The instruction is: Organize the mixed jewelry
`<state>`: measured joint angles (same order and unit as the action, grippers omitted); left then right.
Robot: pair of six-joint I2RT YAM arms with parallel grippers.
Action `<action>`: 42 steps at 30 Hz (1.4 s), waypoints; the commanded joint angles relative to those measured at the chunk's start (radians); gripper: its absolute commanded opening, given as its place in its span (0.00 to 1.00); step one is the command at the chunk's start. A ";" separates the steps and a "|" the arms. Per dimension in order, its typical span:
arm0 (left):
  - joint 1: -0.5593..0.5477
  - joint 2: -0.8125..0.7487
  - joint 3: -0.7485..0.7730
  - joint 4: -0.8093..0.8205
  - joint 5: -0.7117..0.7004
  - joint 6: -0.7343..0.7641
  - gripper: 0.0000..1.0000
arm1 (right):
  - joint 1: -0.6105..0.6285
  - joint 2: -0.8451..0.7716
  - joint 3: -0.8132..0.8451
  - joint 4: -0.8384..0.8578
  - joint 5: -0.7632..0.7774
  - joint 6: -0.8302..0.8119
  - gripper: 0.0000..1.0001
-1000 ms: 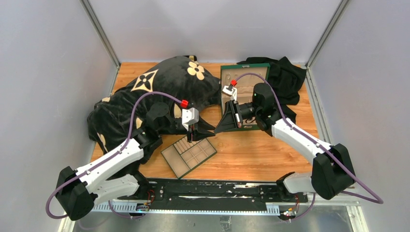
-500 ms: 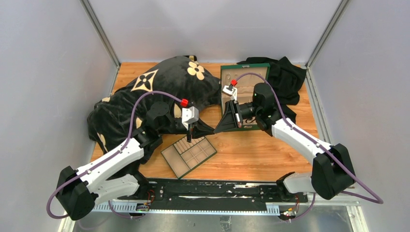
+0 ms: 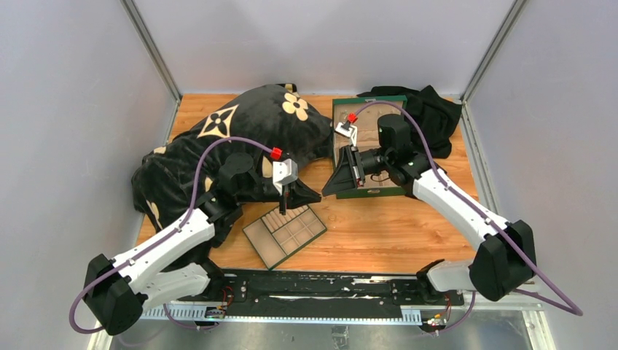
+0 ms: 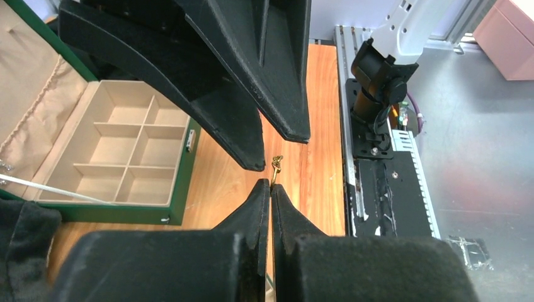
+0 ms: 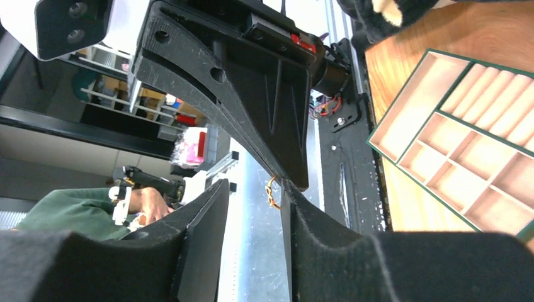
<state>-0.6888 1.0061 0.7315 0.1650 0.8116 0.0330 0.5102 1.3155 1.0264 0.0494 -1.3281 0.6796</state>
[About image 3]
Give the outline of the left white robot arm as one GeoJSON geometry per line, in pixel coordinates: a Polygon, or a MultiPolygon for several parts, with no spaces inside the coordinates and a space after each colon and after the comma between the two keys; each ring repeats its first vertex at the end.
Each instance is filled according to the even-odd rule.
{"type": "Polygon", "coordinates": [[[109,335],[131,328],[143,312],[179,298],[199,295],[217,300],[224,273],[208,255],[211,239],[224,238],[242,215],[242,203],[276,202],[281,213],[321,196],[297,178],[291,160],[273,162],[273,174],[261,178],[247,153],[231,154],[210,190],[158,234],[109,259],[93,258],[87,267],[87,307],[109,335]]]}

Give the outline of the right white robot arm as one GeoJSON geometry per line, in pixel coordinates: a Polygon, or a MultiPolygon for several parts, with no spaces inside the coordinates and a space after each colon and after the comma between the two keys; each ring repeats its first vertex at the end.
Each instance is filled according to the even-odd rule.
{"type": "Polygon", "coordinates": [[[413,149],[411,122],[400,114],[378,118],[377,149],[359,151],[341,147],[333,175],[322,189],[324,196],[355,190],[369,175],[387,172],[405,196],[427,203],[466,237],[476,250],[473,260],[437,260],[417,273],[416,294],[435,304],[446,291],[476,291],[498,301],[533,278],[535,273],[517,253],[535,261],[533,233],[522,220],[510,222],[481,206],[455,185],[434,161],[413,149]]]}

